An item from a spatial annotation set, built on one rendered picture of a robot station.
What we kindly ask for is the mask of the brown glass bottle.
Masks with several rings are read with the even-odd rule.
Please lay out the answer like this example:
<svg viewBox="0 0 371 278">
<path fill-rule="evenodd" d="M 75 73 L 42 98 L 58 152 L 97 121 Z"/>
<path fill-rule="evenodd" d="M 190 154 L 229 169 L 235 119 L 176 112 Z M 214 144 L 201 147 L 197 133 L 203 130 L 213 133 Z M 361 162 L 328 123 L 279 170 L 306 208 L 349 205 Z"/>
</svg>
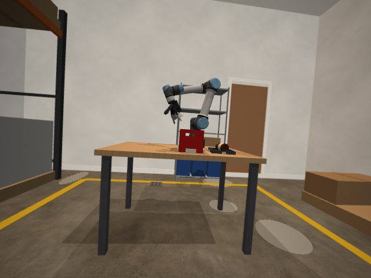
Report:
<svg viewBox="0 0 371 278">
<path fill-rule="evenodd" d="M 218 151 L 228 151 L 229 150 L 228 144 L 224 144 L 224 143 L 218 143 L 217 145 L 215 145 L 215 147 Z"/>
</svg>

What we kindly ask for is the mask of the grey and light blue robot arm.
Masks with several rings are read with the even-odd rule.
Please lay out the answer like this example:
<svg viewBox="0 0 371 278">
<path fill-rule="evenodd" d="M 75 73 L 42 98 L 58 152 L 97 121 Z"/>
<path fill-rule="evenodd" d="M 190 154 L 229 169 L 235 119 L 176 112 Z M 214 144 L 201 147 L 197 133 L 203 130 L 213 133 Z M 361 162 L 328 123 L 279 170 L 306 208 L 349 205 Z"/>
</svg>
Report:
<svg viewBox="0 0 371 278">
<path fill-rule="evenodd" d="M 211 80 L 201 83 L 200 85 L 195 86 L 186 86 L 183 87 L 182 84 L 170 86 L 163 86 L 163 92 L 165 94 L 167 102 L 173 101 L 174 96 L 181 94 L 190 94 L 190 93 L 206 93 L 205 99 L 202 104 L 200 114 L 197 117 L 190 119 L 190 130 L 203 130 L 208 127 L 208 114 L 213 101 L 214 95 L 217 93 L 217 90 L 220 88 L 221 83 L 217 78 L 212 78 Z M 176 93 L 176 94 L 175 94 Z"/>
</svg>

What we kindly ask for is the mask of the red plastic bottle crate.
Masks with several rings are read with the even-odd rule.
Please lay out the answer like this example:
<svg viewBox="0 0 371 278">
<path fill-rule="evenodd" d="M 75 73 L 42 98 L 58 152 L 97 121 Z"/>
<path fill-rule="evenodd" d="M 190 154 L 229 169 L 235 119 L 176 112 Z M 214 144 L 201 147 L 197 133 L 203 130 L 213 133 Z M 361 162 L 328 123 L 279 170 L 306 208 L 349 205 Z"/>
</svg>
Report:
<svg viewBox="0 0 371 278">
<path fill-rule="evenodd" d="M 186 133 L 194 133 L 193 136 L 186 136 Z M 196 153 L 203 153 L 204 130 L 180 129 L 179 152 L 186 152 L 187 149 L 196 149 Z"/>
</svg>

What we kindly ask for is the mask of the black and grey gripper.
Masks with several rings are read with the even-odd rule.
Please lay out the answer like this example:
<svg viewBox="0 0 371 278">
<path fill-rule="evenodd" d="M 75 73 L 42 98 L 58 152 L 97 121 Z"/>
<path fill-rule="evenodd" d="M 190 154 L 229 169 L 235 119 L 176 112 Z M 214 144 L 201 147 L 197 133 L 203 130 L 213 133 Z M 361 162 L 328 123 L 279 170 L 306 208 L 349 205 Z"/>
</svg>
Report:
<svg viewBox="0 0 371 278">
<path fill-rule="evenodd" d="M 183 116 L 183 114 L 180 114 L 180 113 L 179 113 L 179 112 L 181 112 L 181 108 L 180 108 L 180 106 L 179 106 L 177 100 L 176 100 L 176 101 L 173 100 L 173 101 L 168 102 L 168 104 L 172 104 L 172 103 L 173 103 L 174 106 L 172 106 L 172 108 L 170 109 L 170 114 L 171 114 L 171 117 L 172 117 L 173 123 L 175 124 L 175 120 L 176 120 L 177 118 L 178 118 L 180 121 L 182 121 L 180 117 Z M 174 108 L 174 107 L 175 107 L 175 108 Z"/>
</svg>

